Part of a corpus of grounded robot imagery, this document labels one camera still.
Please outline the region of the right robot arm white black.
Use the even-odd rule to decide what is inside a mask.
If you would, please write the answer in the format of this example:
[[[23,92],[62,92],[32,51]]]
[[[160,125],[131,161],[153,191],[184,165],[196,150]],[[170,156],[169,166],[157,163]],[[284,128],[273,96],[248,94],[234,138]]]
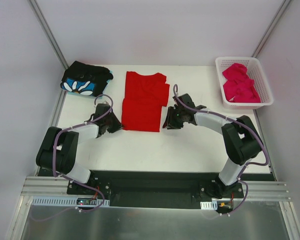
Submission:
[[[228,118],[210,111],[204,105],[195,106],[189,94],[174,96],[163,124],[164,129],[179,130],[184,123],[205,127],[223,137],[227,161],[218,176],[206,187],[205,194],[221,199],[232,193],[247,164],[262,151],[262,142],[251,119],[243,115]]]

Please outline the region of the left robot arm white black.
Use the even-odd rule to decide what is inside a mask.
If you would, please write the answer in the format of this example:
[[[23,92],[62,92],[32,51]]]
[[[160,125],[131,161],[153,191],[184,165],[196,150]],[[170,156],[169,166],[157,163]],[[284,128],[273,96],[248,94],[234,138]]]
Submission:
[[[96,105],[95,113],[83,126],[65,132],[59,127],[49,127],[36,156],[36,165],[79,182],[80,191],[86,195],[92,194],[96,188],[96,177],[91,170],[77,161],[78,145],[97,139],[106,132],[113,134],[122,128],[123,125],[113,113],[111,106],[99,103]]]

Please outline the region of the red t shirt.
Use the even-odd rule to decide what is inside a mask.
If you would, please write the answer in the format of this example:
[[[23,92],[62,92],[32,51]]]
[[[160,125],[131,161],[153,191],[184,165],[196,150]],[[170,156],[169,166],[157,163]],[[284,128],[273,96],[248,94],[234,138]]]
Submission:
[[[128,71],[121,121],[126,131],[155,132],[161,127],[162,108],[169,100],[170,85],[162,73],[141,75]]]

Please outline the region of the black flower t shirt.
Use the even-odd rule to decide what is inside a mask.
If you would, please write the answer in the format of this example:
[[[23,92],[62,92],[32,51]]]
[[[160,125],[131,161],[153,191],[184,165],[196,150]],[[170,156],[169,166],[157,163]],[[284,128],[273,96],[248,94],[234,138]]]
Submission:
[[[60,87],[69,93],[97,97],[103,94],[113,78],[112,72],[106,67],[74,61],[64,71]]]

